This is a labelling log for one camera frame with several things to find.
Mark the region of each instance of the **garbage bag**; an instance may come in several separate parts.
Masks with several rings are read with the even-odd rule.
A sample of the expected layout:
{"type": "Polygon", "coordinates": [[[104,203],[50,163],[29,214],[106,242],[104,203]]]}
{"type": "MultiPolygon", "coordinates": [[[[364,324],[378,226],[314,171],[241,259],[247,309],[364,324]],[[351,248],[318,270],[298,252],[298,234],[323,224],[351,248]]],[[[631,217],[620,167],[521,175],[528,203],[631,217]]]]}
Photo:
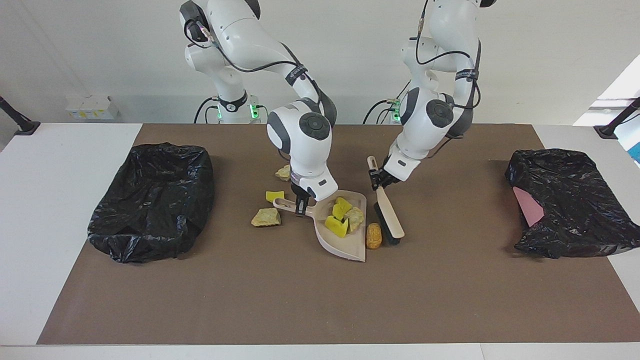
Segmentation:
{"type": "Polygon", "coordinates": [[[506,177],[544,210],[515,249],[557,259],[607,256],[640,246],[633,223],[583,152],[562,149],[516,151],[506,177]]]}
{"type": "Polygon", "coordinates": [[[213,190],[203,147],[135,146],[96,207],[88,240],[119,263],[175,258],[207,223],[213,190]]]}

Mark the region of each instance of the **white robotic arm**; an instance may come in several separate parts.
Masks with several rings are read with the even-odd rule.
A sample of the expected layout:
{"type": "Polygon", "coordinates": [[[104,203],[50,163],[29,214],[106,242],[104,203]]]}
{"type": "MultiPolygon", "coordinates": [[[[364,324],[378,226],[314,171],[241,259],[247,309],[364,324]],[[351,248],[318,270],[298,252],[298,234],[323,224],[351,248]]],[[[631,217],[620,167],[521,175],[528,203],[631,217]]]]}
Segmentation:
{"type": "MultiPolygon", "coordinates": [[[[278,150],[291,157],[296,213],[304,215],[309,197],[320,201],[338,190],[326,166],[337,116],[335,105],[291,50],[262,28],[257,0],[210,0],[206,11],[192,1],[183,7],[187,4],[189,9],[181,8],[180,12],[185,34],[194,45],[203,51],[217,50],[225,66],[238,72],[276,72],[300,97],[269,114],[267,132],[278,150]]],[[[234,72],[228,73],[228,78],[233,76],[234,72]]]]}
{"type": "Polygon", "coordinates": [[[429,20],[432,38],[420,37],[423,11],[418,37],[411,38],[403,49],[404,63],[412,75],[400,108],[403,132],[391,145],[383,168],[372,174],[374,187],[406,181],[442,138],[459,138],[469,129],[479,92],[476,81],[481,45],[476,18],[479,7],[494,2],[435,0],[429,20]],[[436,91],[438,80],[432,70],[456,73],[453,96],[436,91]]]}

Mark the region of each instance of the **dustpan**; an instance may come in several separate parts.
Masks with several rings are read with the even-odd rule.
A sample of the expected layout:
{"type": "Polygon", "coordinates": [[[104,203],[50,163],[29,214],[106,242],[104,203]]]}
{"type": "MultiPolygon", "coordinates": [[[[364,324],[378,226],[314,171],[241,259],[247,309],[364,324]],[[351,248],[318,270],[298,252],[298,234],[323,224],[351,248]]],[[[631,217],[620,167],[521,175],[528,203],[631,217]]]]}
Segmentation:
{"type": "MultiPolygon", "coordinates": [[[[273,205],[277,209],[284,211],[296,212],[296,203],[285,199],[275,199],[273,205]]],[[[306,216],[314,219],[316,227],[316,236],[320,245],[333,255],[341,258],[364,261],[365,260],[365,234],[367,231],[367,198],[361,193],[349,192],[346,190],[338,190],[325,200],[319,201],[315,206],[308,206],[305,213],[306,216]],[[331,232],[324,221],[328,218],[335,204],[335,199],[343,197],[351,205],[362,210],[365,222],[363,222],[356,231],[347,234],[341,238],[331,232]]]]}

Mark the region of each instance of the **brown mat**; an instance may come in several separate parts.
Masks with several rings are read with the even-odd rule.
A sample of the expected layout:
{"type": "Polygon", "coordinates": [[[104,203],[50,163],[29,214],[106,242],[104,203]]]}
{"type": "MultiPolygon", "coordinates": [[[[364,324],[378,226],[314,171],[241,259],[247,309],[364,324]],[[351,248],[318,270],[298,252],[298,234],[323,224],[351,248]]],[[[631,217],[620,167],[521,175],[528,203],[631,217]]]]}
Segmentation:
{"type": "MultiPolygon", "coordinates": [[[[374,193],[400,131],[339,126],[329,166],[340,187],[374,193]]],[[[207,148],[216,200],[181,259],[121,265],[86,244],[38,344],[315,344],[640,341],[640,315],[605,258],[516,254],[520,217],[503,173],[541,148],[531,126],[474,126],[388,188],[407,237],[356,263],[325,252],[312,221],[250,220],[286,190],[264,126],[144,125],[136,144],[207,148]]],[[[374,215],[367,219],[374,221],[374,215]]]]}

